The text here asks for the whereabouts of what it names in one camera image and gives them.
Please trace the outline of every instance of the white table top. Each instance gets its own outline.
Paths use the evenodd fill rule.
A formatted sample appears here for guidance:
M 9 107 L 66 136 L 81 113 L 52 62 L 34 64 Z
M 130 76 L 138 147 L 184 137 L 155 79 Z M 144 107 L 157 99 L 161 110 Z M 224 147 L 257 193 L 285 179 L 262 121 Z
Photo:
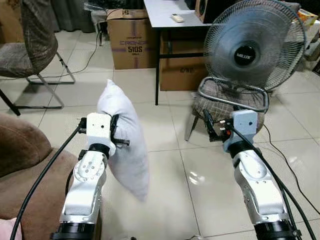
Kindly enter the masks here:
M 205 27 L 211 24 L 203 24 L 196 16 L 194 10 L 190 10 L 185 0 L 144 0 L 145 8 L 153 28 L 187 28 Z M 172 14 L 183 17 L 184 22 L 175 22 Z

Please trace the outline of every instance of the black chair leg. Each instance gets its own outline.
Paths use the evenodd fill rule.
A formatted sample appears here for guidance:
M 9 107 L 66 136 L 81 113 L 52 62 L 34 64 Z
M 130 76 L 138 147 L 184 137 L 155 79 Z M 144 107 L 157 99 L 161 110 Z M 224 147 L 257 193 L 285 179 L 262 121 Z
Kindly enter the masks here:
M 18 108 L 9 100 L 9 98 L 7 98 L 7 96 L 4 94 L 4 92 L 1 89 L 0 89 L 0 97 L 9 106 L 12 112 L 14 112 L 17 116 L 21 115 Z

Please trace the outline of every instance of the table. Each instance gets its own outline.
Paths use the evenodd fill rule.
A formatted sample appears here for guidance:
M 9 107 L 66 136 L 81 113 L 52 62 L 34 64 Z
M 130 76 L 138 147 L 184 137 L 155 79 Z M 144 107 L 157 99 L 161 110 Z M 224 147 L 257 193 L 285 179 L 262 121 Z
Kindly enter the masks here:
M 173 54 L 171 51 L 166 54 L 161 54 L 160 38 L 162 31 L 169 32 L 174 29 L 209 28 L 211 24 L 203 24 L 196 16 L 195 11 L 188 8 L 184 0 L 144 0 L 144 5 L 151 26 L 156 30 L 155 105 L 158 105 L 160 59 L 190 58 L 204 55 L 202 52 Z M 172 14 L 180 15 L 183 17 L 184 22 L 175 22 L 171 19 Z

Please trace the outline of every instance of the fan logo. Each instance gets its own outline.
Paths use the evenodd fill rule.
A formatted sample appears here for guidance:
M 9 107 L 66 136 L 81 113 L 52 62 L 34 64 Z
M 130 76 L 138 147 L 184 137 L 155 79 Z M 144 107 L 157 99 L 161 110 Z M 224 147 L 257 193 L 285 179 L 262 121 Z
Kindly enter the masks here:
M 242 59 L 251 59 L 252 58 L 252 56 L 244 55 L 244 54 L 240 54 L 240 53 L 237 53 L 236 56 L 240 57 Z

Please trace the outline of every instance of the fan motor hub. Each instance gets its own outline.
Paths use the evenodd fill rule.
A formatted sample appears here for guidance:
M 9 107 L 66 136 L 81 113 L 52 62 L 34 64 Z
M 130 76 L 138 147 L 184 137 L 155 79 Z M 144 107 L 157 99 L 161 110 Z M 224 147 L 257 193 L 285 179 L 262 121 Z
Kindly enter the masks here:
M 240 66 L 251 64 L 256 59 L 256 51 L 252 46 L 243 45 L 234 53 L 234 60 Z

